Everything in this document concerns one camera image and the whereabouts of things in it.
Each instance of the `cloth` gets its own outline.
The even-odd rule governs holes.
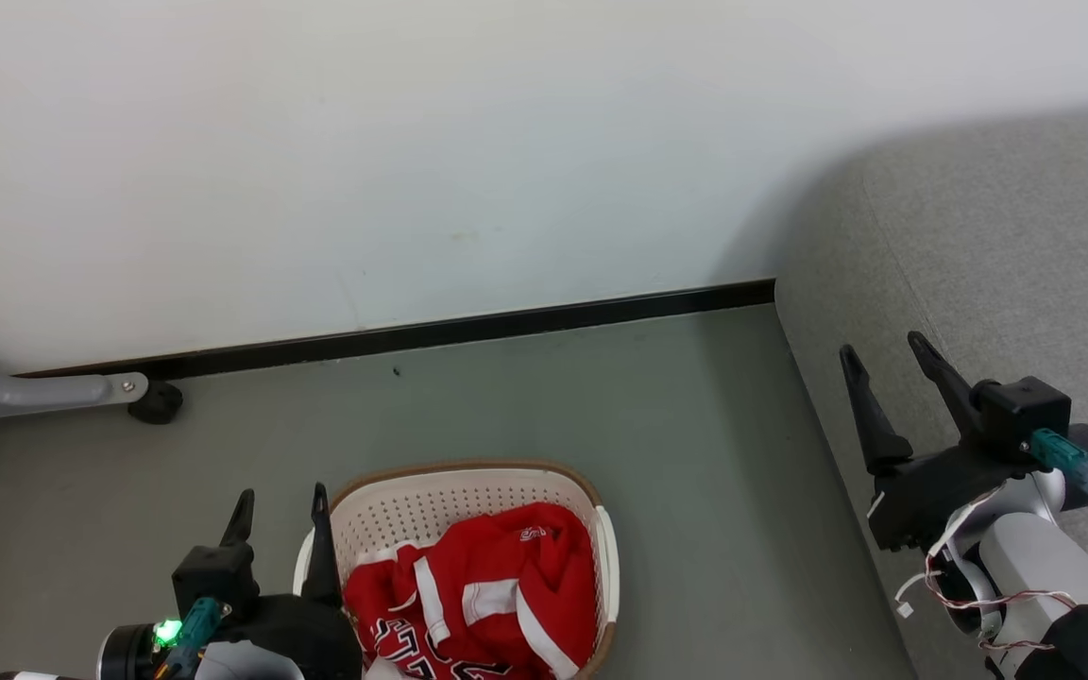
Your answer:
[[[573,677],[595,647],[596,597],[591,535],[549,504],[366,555],[344,589],[363,650],[428,680]]]
[[[838,347],[850,343],[916,454],[959,440],[905,335],[922,331],[964,379],[1024,375],[1072,397],[1088,422],[1088,111],[960,125],[865,151],[804,198],[775,305],[791,354],[890,595],[920,569],[879,552],[864,514],[864,469]],[[1088,553],[1088,508],[1062,527]],[[898,625],[918,677],[973,679],[984,653],[937,611]]]

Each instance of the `basket handle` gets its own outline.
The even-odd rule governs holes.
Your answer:
[[[619,545],[616,542],[613,516],[603,506],[595,506],[595,511],[598,512],[595,540],[598,541],[598,554],[604,558],[598,565],[604,584],[604,611],[607,623],[616,623],[619,616]]]
[[[297,566],[293,569],[293,594],[301,594],[301,589],[305,585],[305,580],[310,574],[310,555],[313,555],[313,534],[316,530],[310,529],[310,532],[305,536],[305,541],[301,542],[301,552],[297,553]]]

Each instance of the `gray floor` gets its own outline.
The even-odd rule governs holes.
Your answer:
[[[92,677],[112,626],[172,614],[169,572],[243,487],[255,574],[286,591],[316,481],[541,456],[582,470],[616,521],[604,677],[912,676],[772,307],[182,387],[168,426],[0,421],[0,670]]]

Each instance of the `laundry basket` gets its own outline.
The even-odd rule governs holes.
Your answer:
[[[429,545],[457,521],[536,500],[569,508],[591,533],[598,638],[595,654],[577,677],[593,677],[607,659],[616,636],[619,614],[616,531],[595,487],[573,469],[555,461],[446,461],[357,479],[335,496],[330,511],[338,580],[346,584],[363,553],[388,549],[401,541]],[[312,532],[297,557],[294,593],[299,593],[305,582],[311,545]]]

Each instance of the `black baseboard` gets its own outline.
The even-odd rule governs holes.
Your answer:
[[[194,375],[232,373],[236,370],[271,368],[304,361],[341,360],[346,357],[383,355],[400,349],[494,341],[497,337],[535,335],[573,327],[638,321],[663,316],[707,312],[775,301],[775,280],[716,285],[710,288],[680,289],[653,296],[617,297],[613,300],[544,307],[539,310],[478,316],[433,323],[419,323],[379,331],[282,339],[203,349],[143,360],[112,361],[30,373],[23,378],[132,373],[153,380],[177,380]]]

